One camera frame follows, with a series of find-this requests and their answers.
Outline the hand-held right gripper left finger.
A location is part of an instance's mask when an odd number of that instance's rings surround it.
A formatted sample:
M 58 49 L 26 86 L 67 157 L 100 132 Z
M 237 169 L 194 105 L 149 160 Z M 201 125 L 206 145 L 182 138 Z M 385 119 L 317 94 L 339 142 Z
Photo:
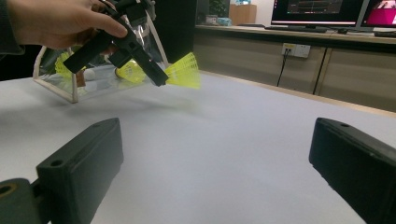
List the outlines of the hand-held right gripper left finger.
M 91 224 L 123 163 L 120 120 L 94 123 L 36 167 L 52 224 Z

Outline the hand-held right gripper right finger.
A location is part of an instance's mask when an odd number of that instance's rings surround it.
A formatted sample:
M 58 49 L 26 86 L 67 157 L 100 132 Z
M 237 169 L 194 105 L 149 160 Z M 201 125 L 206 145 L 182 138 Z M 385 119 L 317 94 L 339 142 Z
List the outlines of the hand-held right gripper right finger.
M 318 118 L 309 162 L 367 224 L 396 224 L 396 148 Z

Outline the yellow shuttlecock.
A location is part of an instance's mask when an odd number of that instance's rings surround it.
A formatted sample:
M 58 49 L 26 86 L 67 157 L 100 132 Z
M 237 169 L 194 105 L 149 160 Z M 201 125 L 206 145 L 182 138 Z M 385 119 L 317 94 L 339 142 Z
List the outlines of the yellow shuttlecock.
M 201 88 L 198 63 L 192 52 L 171 64 L 164 72 L 168 76 L 168 79 L 165 81 L 166 84 L 193 89 Z
M 55 72 L 57 77 L 62 81 L 71 81 L 73 73 L 64 65 L 64 62 L 70 57 L 68 52 L 61 53 L 55 62 Z M 96 74 L 92 69 L 83 67 L 76 73 L 79 82 L 95 80 Z
M 115 69 L 115 75 L 134 84 L 143 83 L 146 74 L 135 60 L 127 62 L 121 68 Z

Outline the clear plastic bag beige trim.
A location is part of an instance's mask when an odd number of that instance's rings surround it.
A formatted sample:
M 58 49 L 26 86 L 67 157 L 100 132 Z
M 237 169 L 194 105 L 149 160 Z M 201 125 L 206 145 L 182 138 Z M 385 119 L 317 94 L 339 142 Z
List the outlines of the clear plastic bag beige trim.
M 137 36 L 138 42 L 143 46 L 144 51 L 164 71 L 168 67 L 166 55 L 163 51 L 162 43 L 154 27 L 152 18 L 147 12 L 146 14 L 147 20 L 133 27 L 133 30 Z M 57 57 L 63 52 L 68 52 L 71 56 L 80 48 L 81 47 L 50 49 L 43 47 L 35 59 L 33 81 L 53 91 L 70 103 L 76 103 L 83 98 L 89 98 L 109 91 L 129 89 L 148 82 L 152 83 L 147 75 L 144 82 L 140 84 L 131 83 L 115 75 L 115 69 L 118 67 L 114 66 L 109 60 L 110 55 L 116 51 L 115 45 L 110 45 L 105 51 L 94 57 L 84 66 L 95 72 L 95 80 L 79 82 L 76 78 L 76 73 L 73 72 L 71 81 L 60 80 L 55 72 Z

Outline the green plant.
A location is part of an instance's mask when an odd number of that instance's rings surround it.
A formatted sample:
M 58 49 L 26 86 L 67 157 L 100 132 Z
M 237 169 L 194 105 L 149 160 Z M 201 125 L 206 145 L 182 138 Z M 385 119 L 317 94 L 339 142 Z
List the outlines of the green plant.
M 229 0 L 209 0 L 209 14 L 217 15 L 221 18 L 229 16 Z

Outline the long beige counter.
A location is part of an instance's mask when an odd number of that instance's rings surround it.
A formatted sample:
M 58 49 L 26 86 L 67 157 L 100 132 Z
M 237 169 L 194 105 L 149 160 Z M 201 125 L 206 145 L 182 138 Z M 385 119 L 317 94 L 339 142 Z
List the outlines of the long beige counter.
M 284 43 L 309 56 L 283 55 Z M 193 51 L 208 72 L 396 112 L 395 38 L 198 26 Z

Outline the white table sheet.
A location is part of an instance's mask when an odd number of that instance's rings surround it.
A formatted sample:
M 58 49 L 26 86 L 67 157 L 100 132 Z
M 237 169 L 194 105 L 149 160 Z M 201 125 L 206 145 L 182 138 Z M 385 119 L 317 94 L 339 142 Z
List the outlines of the white table sheet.
M 33 80 L 0 82 L 0 181 L 97 121 L 120 120 L 124 162 L 92 224 L 364 224 L 308 160 L 317 118 L 396 147 L 396 113 L 204 74 L 71 104 Z

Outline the cardboard box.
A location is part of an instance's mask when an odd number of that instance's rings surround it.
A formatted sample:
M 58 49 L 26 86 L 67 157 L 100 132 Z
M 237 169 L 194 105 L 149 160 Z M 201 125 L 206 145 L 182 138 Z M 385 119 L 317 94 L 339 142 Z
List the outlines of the cardboard box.
M 256 5 L 230 4 L 229 18 L 232 21 L 232 25 L 254 23 L 256 21 L 256 14 L 257 14 Z

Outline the monitor with pink screen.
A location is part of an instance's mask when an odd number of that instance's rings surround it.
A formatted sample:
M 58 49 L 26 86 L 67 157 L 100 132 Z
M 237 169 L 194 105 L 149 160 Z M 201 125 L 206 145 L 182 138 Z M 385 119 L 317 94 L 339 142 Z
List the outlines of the monitor with pink screen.
M 396 28 L 396 0 L 368 0 L 361 25 Z

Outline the monitor with dark screen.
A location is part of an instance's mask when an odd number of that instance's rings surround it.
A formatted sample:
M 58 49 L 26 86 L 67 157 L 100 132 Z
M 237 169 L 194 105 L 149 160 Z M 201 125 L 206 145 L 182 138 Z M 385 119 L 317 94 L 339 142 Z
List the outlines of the monitor with dark screen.
M 364 0 L 275 0 L 272 25 L 354 26 Z

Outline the white wall socket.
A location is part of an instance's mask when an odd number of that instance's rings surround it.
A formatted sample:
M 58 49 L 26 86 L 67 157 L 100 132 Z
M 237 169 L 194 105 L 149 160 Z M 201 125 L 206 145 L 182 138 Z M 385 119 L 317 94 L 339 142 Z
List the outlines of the white wall socket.
M 309 56 L 310 50 L 311 47 L 308 45 L 284 43 L 282 54 L 298 58 L 307 58 Z

